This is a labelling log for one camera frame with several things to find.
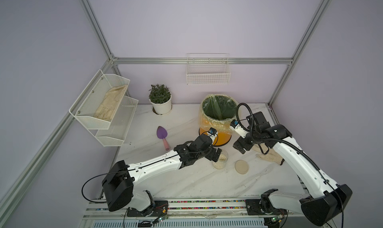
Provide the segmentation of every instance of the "marble tabletop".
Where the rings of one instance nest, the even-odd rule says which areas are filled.
[[[253,113],[262,111],[266,120],[274,125],[264,103],[249,104]],[[125,143],[121,146],[116,162],[138,163],[165,153],[164,144],[157,138],[158,126],[164,127],[171,148],[185,141],[195,140],[198,134],[199,104],[173,105],[170,114],[158,116],[152,112],[152,105],[138,105]],[[248,115],[241,107],[241,119]],[[241,154],[232,147],[238,139],[233,134],[228,144],[220,147],[229,154],[224,169],[217,170],[212,162],[202,158],[192,166],[170,171],[139,184],[156,198],[213,198],[213,197],[254,197],[271,188],[284,192],[304,193],[298,176],[287,164],[278,165],[256,157],[254,150]],[[234,164],[245,160],[249,171],[245,175],[236,172]]]

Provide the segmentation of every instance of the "white flower pot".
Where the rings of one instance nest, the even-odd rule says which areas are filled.
[[[172,109],[172,95],[170,95],[170,99],[165,103],[153,103],[150,101],[151,104],[153,104],[154,110],[158,115],[163,115]]]

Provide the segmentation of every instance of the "white robotic arm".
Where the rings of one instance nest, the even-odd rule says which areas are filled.
[[[246,106],[250,116],[249,127],[245,128],[238,118],[238,108]],[[270,189],[262,194],[259,208],[264,213],[275,209],[303,213],[313,224],[322,226],[325,222],[343,211],[352,191],[346,185],[339,185],[323,172],[301,149],[292,134],[283,125],[270,126],[262,112],[252,114],[245,103],[237,107],[237,120],[231,122],[231,129],[240,135],[233,147],[242,154],[253,145],[264,143],[274,149],[290,165],[304,182],[309,194],[294,194]]]
[[[200,158],[217,161],[222,150],[213,148],[216,137],[216,130],[211,128],[195,141],[178,145],[162,156],[128,165],[125,161],[117,162],[102,182],[109,211],[128,205],[140,211],[143,216],[150,214],[154,208],[153,198],[149,191],[140,188],[139,183],[156,175],[193,165]]]

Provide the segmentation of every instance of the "white wire basket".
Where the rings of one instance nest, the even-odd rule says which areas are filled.
[[[94,113],[100,106],[101,102],[104,99],[105,94],[112,87],[119,87],[122,85],[129,85],[129,79],[120,77],[115,74],[103,74],[101,70],[101,77],[98,79],[96,85],[93,87],[92,91],[89,92],[88,96],[85,98],[84,102],[80,105],[79,109],[72,114],[76,120],[78,120],[86,129],[109,129],[113,119],[117,113],[112,115],[111,121],[105,121],[99,118],[95,118]]]
[[[124,96],[108,130],[98,130],[95,138],[103,146],[122,146],[132,122],[138,100]]]
[[[129,79],[115,74],[104,74],[99,70],[89,82],[83,93],[89,91],[87,97],[79,105],[80,97],[69,109],[69,113],[76,118],[103,146],[121,146],[126,139],[127,132],[136,111],[138,100],[123,96],[119,101],[111,121],[94,118],[93,115],[100,106],[107,91],[112,87],[129,85]]]
[[[229,84],[229,54],[189,53],[187,56],[186,81],[195,84]]]

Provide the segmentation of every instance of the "yellow plastic bag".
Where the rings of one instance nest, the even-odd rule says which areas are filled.
[[[199,106],[199,126],[208,131],[211,127],[217,132],[231,134],[230,123],[236,118],[237,101],[222,94],[209,94]]]

